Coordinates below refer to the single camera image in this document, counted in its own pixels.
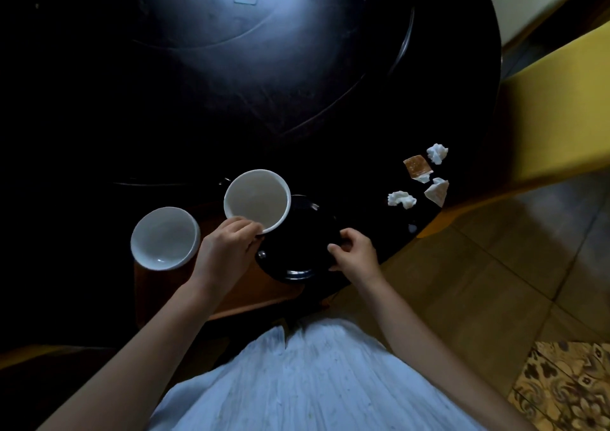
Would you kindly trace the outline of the white ceramic bowl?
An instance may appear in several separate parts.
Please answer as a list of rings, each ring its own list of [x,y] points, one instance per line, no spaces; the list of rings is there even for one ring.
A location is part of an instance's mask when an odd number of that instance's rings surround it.
[[[163,207],[151,211],[134,227],[131,252],[137,264],[151,271],[174,270],[195,256],[201,230],[187,211]]]
[[[262,234],[277,229],[287,218],[292,193],[277,173],[258,169],[242,173],[231,181],[223,199],[227,219],[243,217],[262,225]]]

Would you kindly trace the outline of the white pleated garment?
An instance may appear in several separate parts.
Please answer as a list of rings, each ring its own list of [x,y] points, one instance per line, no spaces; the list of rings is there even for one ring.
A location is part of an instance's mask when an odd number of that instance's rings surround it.
[[[172,387],[150,431],[485,431],[344,319],[274,327],[235,358]]]

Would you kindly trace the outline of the black round plate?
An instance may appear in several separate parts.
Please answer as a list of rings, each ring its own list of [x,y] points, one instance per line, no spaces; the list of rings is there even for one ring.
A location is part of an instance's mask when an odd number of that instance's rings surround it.
[[[305,195],[293,195],[286,219],[265,235],[255,261],[277,281],[304,283],[321,277],[336,264],[328,251],[330,243],[342,243],[332,211]]]

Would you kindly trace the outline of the brown square wrapper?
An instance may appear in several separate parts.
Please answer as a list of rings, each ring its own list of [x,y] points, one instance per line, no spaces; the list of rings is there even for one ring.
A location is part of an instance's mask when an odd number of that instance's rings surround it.
[[[413,180],[423,184],[430,182],[430,176],[434,171],[423,156],[409,157],[403,160],[403,164]]]

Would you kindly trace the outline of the folded white paper piece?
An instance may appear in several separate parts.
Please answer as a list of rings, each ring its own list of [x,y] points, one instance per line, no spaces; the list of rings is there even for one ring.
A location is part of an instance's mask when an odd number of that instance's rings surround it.
[[[449,181],[443,178],[433,178],[431,186],[424,191],[424,195],[439,208],[442,208],[445,204],[449,185]]]

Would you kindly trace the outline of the brown wooden tray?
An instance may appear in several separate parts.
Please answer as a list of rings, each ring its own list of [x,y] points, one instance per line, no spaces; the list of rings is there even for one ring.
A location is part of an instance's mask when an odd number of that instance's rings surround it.
[[[210,234],[225,220],[221,202],[191,206],[186,209],[198,222],[201,235]],[[135,323],[138,328],[147,322],[168,302],[175,291],[192,274],[196,257],[187,264],[169,271],[148,270],[133,264],[135,293]],[[221,319],[292,300],[304,289],[303,284],[281,283],[272,279],[253,262],[247,272],[217,306],[210,320]]]

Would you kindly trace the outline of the person's left hand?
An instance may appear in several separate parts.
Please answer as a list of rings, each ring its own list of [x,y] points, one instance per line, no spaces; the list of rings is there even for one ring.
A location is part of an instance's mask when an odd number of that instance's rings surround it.
[[[189,279],[206,297],[216,302],[220,302],[246,273],[262,242],[261,236],[250,247],[223,242],[217,236],[221,224],[203,238]]]

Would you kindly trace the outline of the patterned floral rug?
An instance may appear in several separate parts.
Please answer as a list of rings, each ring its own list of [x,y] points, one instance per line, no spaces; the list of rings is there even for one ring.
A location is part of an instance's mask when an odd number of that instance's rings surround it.
[[[610,431],[610,343],[534,343],[508,401],[538,431]]]

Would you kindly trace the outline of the yellow chair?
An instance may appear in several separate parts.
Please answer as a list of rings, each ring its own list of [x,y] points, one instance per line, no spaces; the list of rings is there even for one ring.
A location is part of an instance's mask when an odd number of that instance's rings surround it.
[[[501,199],[610,166],[610,21],[507,78],[464,188],[419,239]]]

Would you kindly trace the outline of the person's right hand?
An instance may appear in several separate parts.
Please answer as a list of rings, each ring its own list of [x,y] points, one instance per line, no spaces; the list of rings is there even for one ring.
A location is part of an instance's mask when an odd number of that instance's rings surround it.
[[[355,286],[368,286],[383,280],[383,273],[377,260],[376,250],[370,239],[353,228],[340,231],[342,243],[349,243],[349,253],[337,271],[345,275]]]

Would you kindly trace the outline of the person's left forearm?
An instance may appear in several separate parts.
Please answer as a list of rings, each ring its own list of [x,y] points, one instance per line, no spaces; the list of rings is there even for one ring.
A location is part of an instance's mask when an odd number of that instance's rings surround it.
[[[191,278],[37,431],[142,431],[197,334],[228,290]]]

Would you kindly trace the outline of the dark glass turntable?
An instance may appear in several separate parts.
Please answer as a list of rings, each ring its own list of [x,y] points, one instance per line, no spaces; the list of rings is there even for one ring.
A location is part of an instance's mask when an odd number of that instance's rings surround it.
[[[269,168],[307,184],[368,115],[416,0],[113,0],[113,182],[183,186]]]

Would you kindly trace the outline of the person's right forearm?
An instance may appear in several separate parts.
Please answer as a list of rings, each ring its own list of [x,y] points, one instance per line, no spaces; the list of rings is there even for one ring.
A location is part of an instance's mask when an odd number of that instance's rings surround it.
[[[349,280],[364,299],[393,353],[487,431],[537,431],[442,342],[380,272]]]

